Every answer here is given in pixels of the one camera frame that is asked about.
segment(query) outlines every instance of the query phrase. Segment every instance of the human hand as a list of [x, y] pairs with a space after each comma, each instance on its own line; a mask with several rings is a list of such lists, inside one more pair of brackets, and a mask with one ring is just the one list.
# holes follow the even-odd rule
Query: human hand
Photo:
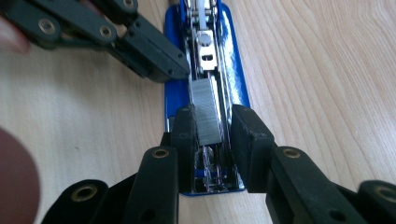
[[[80, 0], [81, 4], [100, 14], [99, 10], [89, 1]], [[0, 16], [0, 51], [14, 51], [26, 53], [29, 51], [30, 44], [26, 36], [9, 21]]]
[[38, 172], [26, 148], [0, 128], [0, 223], [33, 223], [40, 199]]

